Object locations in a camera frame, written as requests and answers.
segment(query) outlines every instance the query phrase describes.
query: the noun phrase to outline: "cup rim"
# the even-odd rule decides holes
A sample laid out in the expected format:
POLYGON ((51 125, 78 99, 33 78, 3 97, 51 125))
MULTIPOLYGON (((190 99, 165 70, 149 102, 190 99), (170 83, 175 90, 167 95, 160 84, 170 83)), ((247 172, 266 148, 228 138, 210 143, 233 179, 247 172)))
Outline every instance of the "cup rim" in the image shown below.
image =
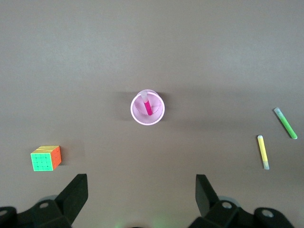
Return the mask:
POLYGON ((134 99, 132 100, 132 102, 131 102, 131 115, 132 115, 133 119, 134 119, 136 122, 138 122, 138 123, 140 123, 140 124, 142 124, 142 125, 146 125, 146 126, 154 125, 154 124, 158 123, 158 122, 162 119, 163 115, 165 114, 165 103, 163 102, 162 98, 161 98, 155 91, 150 90, 150 89, 144 89, 143 91, 146 91, 147 94, 153 95, 153 96, 157 97, 157 98, 160 100, 160 102, 161 102, 161 104, 162 104, 161 116, 160 116, 156 121, 154 121, 154 122, 152 122, 152 123, 144 123, 144 122, 139 121, 139 120, 136 118, 136 116, 134 115, 134 112, 133 112, 133 106, 134 106, 135 100, 136 100, 138 97, 140 97, 141 91, 135 96, 135 98, 134 98, 134 99))

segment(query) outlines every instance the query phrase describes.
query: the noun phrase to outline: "yellow marker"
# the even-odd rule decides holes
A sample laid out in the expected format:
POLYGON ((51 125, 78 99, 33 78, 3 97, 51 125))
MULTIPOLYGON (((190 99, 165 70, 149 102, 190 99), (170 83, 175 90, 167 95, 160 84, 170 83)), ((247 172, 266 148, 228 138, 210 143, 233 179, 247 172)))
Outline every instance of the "yellow marker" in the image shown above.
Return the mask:
POLYGON ((260 146, 260 151, 261 151, 261 155, 262 155, 264 169, 269 170, 269 164, 268 164, 268 159, 267 159, 267 154, 266 154, 266 149, 265 149, 265 145, 264 145, 263 136, 259 135, 257 137, 257 140, 258 140, 258 144, 260 146))

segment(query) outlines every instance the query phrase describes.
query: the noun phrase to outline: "green marker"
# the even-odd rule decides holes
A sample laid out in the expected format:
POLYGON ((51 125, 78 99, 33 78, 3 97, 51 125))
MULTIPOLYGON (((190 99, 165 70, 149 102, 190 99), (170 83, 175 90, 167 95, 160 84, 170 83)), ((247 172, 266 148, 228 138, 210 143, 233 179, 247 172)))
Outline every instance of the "green marker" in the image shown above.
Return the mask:
POLYGON ((280 121, 282 122, 282 124, 284 125, 284 127, 286 128, 286 130, 288 131, 290 137, 292 137, 293 139, 297 139, 298 136, 293 131, 292 127, 290 126, 289 122, 286 120, 286 118, 283 115, 283 113, 281 112, 281 110, 279 108, 275 108, 274 112, 277 115, 277 117, 279 117, 280 121))

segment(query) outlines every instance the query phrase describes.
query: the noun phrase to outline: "white straw tip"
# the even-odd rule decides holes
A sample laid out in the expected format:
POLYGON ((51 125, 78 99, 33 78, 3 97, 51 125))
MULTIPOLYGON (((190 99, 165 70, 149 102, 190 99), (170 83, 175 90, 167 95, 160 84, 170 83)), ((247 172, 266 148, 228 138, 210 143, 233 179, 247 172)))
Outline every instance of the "white straw tip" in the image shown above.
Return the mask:
POLYGON ((264 162, 263 162, 263 165, 264 165, 264 169, 265 169, 265 170, 269 170, 269 164, 268 164, 267 161, 264 161, 264 162))
POLYGON ((147 103, 148 102, 148 95, 147 95, 147 92, 146 91, 141 91, 141 97, 142 97, 142 100, 144 103, 147 103))
POLYGON ((274 112, 275 112, 277 115, 279 115, 279 116, 282 116, 282 115, 283 115, 281 109, 279 109, 278 107, 274 109, 274 112))

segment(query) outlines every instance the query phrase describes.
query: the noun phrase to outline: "gray table surface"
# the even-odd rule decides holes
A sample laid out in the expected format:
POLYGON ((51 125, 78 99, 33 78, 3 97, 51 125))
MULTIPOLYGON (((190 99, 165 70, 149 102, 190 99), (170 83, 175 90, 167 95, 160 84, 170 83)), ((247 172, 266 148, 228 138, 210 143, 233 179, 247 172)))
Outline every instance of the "gray table surface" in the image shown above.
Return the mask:
POLYGON ((302 0, 1 1, 0 206, 22 212, 87 173, 73 227, 185 228, 199 173, 304 227, 303 75, 302 0), (166 104, 156 125, 131 117, 142 89, 166 104), (52 144, 61 165, 34 172, 29 154, 52 144))

